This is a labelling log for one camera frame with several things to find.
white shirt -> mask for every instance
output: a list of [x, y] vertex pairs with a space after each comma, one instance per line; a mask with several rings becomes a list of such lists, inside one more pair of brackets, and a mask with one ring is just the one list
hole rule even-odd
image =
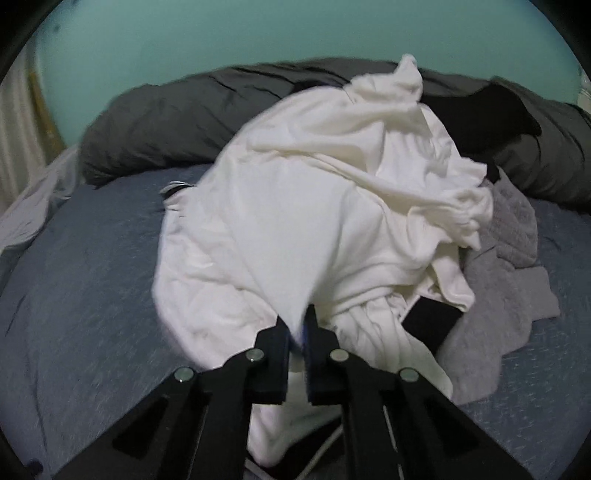
[[[166, 201], [154, 300], [193, 360], [219, 367], [276, 315], [301, 342], [314, 303], [344, 348], [378, 368], [414, 367], [451, 395], [401, 322], [419, 295], [472, 305], [458, 246], [479, 248], [492, 198], [479, 187], [486, 166], [459, 155], [421, 93], [406, 55], [391, 74], [291, 95], [246, 124], [197, 186]], [[308, 406], [303, 385], [293, 372], [297, 408], [253, 410], [259, 463], [276, 463], [338, 414]]]

mattress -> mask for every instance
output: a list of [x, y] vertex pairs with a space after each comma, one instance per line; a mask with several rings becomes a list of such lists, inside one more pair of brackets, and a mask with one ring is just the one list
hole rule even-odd
[[[151, 298], [169, 181], [207, 166], [82, 185], [0, 297], [0, 426], [50, 478], [180, 365]], [[538, 480], [556, 480], [591, 429], [591, 218], [532, 201], [540, 263], [563, 312], [504, 359], [499, 390], [463, 407]], [[342, 478], [342, 460], [317, 478]]]

teal wall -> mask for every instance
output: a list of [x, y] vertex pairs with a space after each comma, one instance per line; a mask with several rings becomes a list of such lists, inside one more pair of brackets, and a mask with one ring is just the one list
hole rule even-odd
[[574, 102], [578, 63], [527, 0], [64, 0], [37, 62], [68, 144], [118, 93], [236, 63], [355, 56], [505, 76]]

metal screw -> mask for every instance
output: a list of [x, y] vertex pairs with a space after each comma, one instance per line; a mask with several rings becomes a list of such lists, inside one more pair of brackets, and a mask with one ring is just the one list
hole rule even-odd
[[347, 350], [343, 350], [342, 348], [336, 348], [330, 353], [330, 357], [335, 362], [345, 362], [349, 359], [349, 352]]
[[193, 378], [193, 375], [195, 375], [195, 372], [192, 368], [189, 367], [180, 367], [177, 368], [174, 372], [174, 377], [177, 379], [178, 382], [181, 383], [188, 382]]
[[398, 375], [405, 382], [416, 382], [418, 380], [418, 372], [414, 368], [403, 368]]
[[260, 348], [251, 348], [246, 352], [246, 358], [248, 358], [251, 362], [260, 362], [265, 358], [265, 352], [263, 352]]

gray towel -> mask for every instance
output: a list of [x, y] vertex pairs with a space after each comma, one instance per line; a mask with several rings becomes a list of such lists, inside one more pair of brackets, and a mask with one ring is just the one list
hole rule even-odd
[[462, 258], [476, 302], [437, 353], [437, 362], [452, 381], [456, 404], [492, 394], [502, 356], [527, 343], [532, 321], [560, 314], [546, 270], [535, 266], [534, 209], [502, 170], [499, 181], [485, 185], [493, 194], [493, 219], [480, 232], [482, 248], [464, 251]]

